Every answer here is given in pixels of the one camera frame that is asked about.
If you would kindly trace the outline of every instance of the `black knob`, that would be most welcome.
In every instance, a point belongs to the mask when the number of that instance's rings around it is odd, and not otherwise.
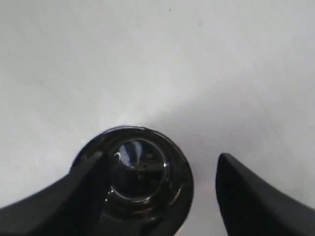
[[[193,197],[191,170],[181,150],[154,130],[116,127],[92,139],[72,167],[95,153],[108,158],[104,175],[110,187],[94,235],[174,235]]]

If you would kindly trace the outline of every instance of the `black curved edge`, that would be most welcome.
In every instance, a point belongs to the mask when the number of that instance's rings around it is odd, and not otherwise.
[[[0,209],[0,236],[88,235],[106,198],[106,158],[94,156],[68,175]]]
[[[314,236],[315,211],[262,180],[232,155],[221,154],[216,176],[229,236]]]

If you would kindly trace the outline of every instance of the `glossy black plastic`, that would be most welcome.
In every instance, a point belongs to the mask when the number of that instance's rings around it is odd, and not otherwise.
[[[98,235],[174,235],[193,197],[191,170],[179,148],[156,131],[117,127],[91,140],[73,167],[95,153],[108,156],[111,182]]]
[[[216,192],[229,236],[313,236],[315,211],[281,193],[230,154],[218,161]]]

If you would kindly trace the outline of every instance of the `black plastic arm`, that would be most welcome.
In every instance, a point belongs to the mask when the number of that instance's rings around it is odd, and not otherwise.
[[[107,194],[108,180],[100,174],[105,159],[94,156],[48,188],[0,209],[0,236],[87,235]]]
[[[229,236],[314,236],[315,211],[272,187],[230,154],[221,154],[216,177]]]

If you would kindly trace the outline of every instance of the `black plastic part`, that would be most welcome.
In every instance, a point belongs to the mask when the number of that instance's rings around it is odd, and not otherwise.
[[[156,192],[139,188],[136,198],[122,185],[119,192],[127,195],[124,198],[113,191],[118,186],[115,178],[123,176],[113,168],[117,165],[109,155],[125,141],[141,139],[165,156],[142,147],[143,161],[131,170],[161,184],[150,185]],[[120,170],[129,171],[126,165]],[[115,128],[90,141],[64,178],[0,209],[0,236],[172,236],[186,219],[192,196],[190,167],[172,141],[142,127]]]
[[[108,189],[106,158],[93,156],[50,187],[0,210],[0,236],[83,236],[94,231]]]
[[[146,192],[146,198],[125,198],[116,191],[116,178],[126,178],[127,166],[117,165],[117,148],[133,141],[143,140],[156,148],[146,147],[143,152],[152,156],[142,156],[139,164],[130,165],[139,168],[137,172],[154,173],[158,170],[163,178],[152,176],[149,179],[161,179],[157,191]],[[165,158],[161,163],[160,150]],[[102,208],[95,236],[173,236],[185,221],[193,197],[193,178],[187,160],[180,149],[166,136],[144,127],[116,127],[96,136],[78,154],[73,167],[83,164],[95,153],[108,157],[111,187]],[[116,167],[121,168],[120,176]],[[139,196],[138,191],[129,195]]]
[[[221,154],[216,177],[229,236],[314,236],[315,211],[272,187],[230,154]]]

